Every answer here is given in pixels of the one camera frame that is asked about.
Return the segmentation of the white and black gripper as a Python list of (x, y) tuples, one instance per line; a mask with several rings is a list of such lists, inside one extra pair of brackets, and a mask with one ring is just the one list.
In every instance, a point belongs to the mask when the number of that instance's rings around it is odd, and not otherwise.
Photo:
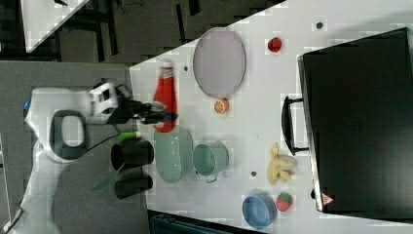
[[(118, 106), (111, 113), (108, 123), (126, 124), (140, 111), (142, 113), (161, 113), (166, 111), (166, 106), (159, 101), (143, 102), (134, 100), (132, 98), (131, 89), (126, 85), (118, 85), (115, 88), (116, 99)], [(151, 114), (140, 119), (140, 122), (144, 125), (156, 125), (159, 123), (173, 122), (177, 119), (178, 115), (173, 113), (167, 114)]]

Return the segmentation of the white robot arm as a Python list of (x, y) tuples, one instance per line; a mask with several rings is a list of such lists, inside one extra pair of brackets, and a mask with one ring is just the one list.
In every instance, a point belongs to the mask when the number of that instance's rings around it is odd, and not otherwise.
[(36, 88), (23, 106), (23, 123), (35, 135), (33, 166), (16, 216), (5, 234), (60, 234), (52, 216), (61, 173), (93, 149), (90, 125), (165, 125), (177, 119), (169, 101), (141, 102), (124, 85), (101, 81), (89, 91)]

